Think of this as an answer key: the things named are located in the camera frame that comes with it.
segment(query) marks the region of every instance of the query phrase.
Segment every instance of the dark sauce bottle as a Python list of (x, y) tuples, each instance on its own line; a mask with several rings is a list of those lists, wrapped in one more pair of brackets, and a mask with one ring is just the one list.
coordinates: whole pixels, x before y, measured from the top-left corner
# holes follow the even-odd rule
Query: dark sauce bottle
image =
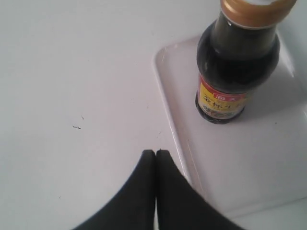
[(201, 36), (197, 49), (200, 74), (196, 107), (205, 119), (216, 124), (238, 117), (279, 61), (276, 23), (253, 27), (244, 25), (244, 19), (233, 18), (243, 25), (222, 11)]

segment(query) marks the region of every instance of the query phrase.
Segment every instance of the white tray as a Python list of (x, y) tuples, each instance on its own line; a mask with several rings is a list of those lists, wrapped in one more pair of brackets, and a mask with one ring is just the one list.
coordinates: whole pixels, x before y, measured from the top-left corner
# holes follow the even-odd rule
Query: white tray
[(307, 197), (307, 97), (282, 42), (279, 65), (227, 125), (195, 107), (199, 37), (163, 48), (156, 71), (194, 188), (230, 218)]

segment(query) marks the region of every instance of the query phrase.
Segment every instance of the red and yellow label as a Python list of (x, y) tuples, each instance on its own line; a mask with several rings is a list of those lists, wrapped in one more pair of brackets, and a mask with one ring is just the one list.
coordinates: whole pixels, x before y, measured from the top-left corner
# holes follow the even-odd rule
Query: red and yellow label
[(227, 94), (212, 88), (200, 74), (198, 104), (202, 111), (216, 119), (230, 119), (239, 114), (251, 93)]

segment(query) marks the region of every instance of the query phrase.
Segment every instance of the soy sauce bottle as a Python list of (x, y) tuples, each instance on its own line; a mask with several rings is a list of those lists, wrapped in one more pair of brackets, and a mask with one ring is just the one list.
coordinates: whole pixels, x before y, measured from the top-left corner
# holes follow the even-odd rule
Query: soy sauce bottle
[(255, 89), (278, 64), (276, 25), (295, 2), (221, 0), (220, 16), (202, 34), (197, 49), (195, 103), (203, 118), (226, 124), (243, 112)]

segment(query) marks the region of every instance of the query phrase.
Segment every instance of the bottle cap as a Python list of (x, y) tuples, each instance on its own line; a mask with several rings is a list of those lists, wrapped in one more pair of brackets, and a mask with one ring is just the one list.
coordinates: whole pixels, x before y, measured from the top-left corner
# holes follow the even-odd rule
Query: bottle cap
[(262, 28), (281, 22), (296, 0), (220, 0), (223, 14), (235, 24)]

